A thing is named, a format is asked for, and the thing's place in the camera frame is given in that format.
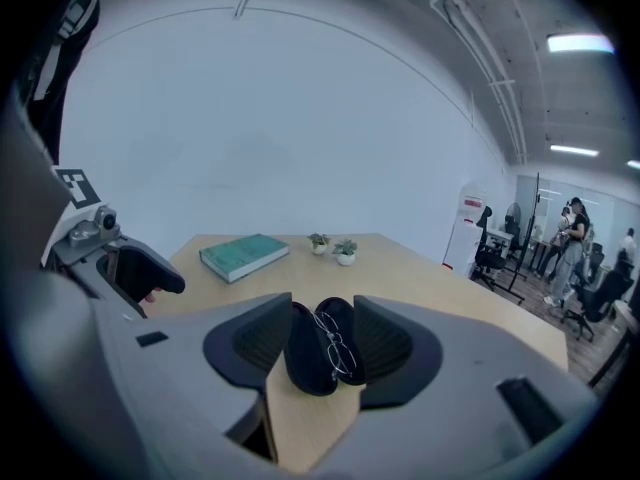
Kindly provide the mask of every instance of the green book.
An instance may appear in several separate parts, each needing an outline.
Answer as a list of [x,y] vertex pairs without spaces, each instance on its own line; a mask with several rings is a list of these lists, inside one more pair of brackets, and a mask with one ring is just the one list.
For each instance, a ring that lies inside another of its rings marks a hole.
[[227,283],[289,254],[289,244],[264,235],[239,238],[200,251],[200,260]]

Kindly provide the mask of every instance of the eyeglasses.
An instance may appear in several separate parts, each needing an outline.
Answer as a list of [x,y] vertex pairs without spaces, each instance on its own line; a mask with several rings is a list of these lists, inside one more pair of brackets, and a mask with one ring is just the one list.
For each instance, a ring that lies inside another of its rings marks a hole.
[[312,312],[313,319],[316,325],[322,329],[327,338],[329,338],[329,346],[327,347],[327,355],[331,366],[333,366],[333,378],[337,377],[337,372],[343,375],[353,376],[353,371],[356,369],[356,359],[353,357],[351,350],[342,341],[342,335],[336,321],[327,313],[321,312],[320,316],[317,313]]

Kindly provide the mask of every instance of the desk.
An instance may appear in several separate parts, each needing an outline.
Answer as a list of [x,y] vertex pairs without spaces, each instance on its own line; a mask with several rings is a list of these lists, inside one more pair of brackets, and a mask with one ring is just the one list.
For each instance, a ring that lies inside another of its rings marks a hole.
[[[147,315],[184,314],[278,292],[292,292],[311,309],[329,296],[352,302],[356,294],[373,295],[495,324],[568,369],[563,332],[382,235],[349,236],[358,243],[350,267],[328,253],[313,255],[304,236],[276,236],[289,244],[289,255],[228,285],[200,262],[198,251],[234,238],[197,235],[188,242],[171,259],[186,280],[185,291],[157,294],[154,304],[143,303]],[[302,393],[289,380],[281,354],[266,386],[278,464],[294,472],[311,469],[355,421],[361,389],[340,384],[327,397]]]
[[607,373],[609,368],[613,366],[613,363],[616,362],[616,359],[620,357],[620,354],[622,354],[622,351],[627,346],[627,344],[631,342],[631,339],[640,333],[640,322],[638,322],[638,320],[636,320],[636,318],[631,314],[631,310],[629,309],[629,306],[626,302],[617,300],[613,303],[613,307],[622,316],[625,322],[626,329],[624,331],[624,334],[622,335],[622,338],[620,338],[620,341],[616,345],[616,348],[613,349],[611,355],[607,358],[598,372],[589,381],[589,386],[591,387],[600,382],[600,379],[604,377],[605,373]]
[[500,231],[499,229],[487,228],[487,238],[493,239],[494,242],[502,243],[502,252],[500,255],[506,258],[507,254],[509,254],[509,246],[511,245],[511,240],[513,240],[513,235]]
[[544,240],[541,240],[539,238],[533,238],[533,237],[531,237],[529,241],[536,244],[535,248],[533,249],[531,261],[529,262],[529,270],[533,270],[533,261],[536,259],[536,255],[538,254],[538,248],[542,246],[542,254],[540,255],[540,259],[538,260],[538,266],[536,267],[536,270],[537,270],[540,268],[540,265],[542,264],[542,259],[544,258],[544,255],[547,252],[547,247],[549,247],[549,244]]

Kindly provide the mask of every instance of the white wall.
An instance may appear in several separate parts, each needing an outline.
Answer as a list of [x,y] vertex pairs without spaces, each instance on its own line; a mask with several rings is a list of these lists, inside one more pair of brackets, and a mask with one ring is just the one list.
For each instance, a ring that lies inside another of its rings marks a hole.
[[381,232],[441,261],[472,180],[501,220],[500,146],[425,48],[473,66],[446,27],[416,36],[373,0],[250,0],[234,20],[232,1],[103,0],[61,158],[125,233],[170,255],[196,233]]
[[512,172],[516,176],[522,175],[534,178],[537,173],[540,173],[541,178],[595,190],[640,205],[640,181],[638,180],[634,181],[630,178],[588,170],[586,168],[578,169],[566,165],[539,162],[513,166]]

